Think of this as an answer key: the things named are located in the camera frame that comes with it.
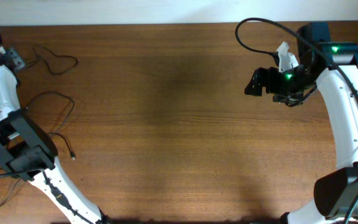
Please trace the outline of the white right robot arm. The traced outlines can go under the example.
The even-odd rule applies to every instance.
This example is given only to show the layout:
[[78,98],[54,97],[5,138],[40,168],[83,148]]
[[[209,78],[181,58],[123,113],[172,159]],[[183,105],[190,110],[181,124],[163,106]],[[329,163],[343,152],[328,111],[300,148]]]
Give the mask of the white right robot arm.
[[315,182],[313,199],[284,213],[280,223],[358,222],[358,45],[333,42],[325,22],[311,22],[293,34],[298,54],[282,43],[275,66],[258,68],[244,92],[270,93],[274,102],[302,105],[314,92],[326,105],[336,146],[336,170]]

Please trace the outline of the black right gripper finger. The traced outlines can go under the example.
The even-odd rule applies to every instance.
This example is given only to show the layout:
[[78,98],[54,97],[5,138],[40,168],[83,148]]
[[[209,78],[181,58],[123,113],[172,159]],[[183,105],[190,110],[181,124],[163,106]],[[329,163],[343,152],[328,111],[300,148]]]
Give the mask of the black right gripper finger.
[[251,80],[244,89],[245,95],[262,96],[263,85],[255,80]]
[[267,68],[258,68],[254,71],[252,76],[253,83],[268,83],[269,82],[269,69]]

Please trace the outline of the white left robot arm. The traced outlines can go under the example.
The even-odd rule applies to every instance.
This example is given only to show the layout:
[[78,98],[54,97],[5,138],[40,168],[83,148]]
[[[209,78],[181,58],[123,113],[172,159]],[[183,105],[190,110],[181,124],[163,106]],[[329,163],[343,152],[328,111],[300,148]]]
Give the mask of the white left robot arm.
[[25,63],[14,49],[5,49],[0,33],[0,178],[30,182],[41,190],[71,223],[110,223],[70,180],[51,136],[21,109],[16,73]]

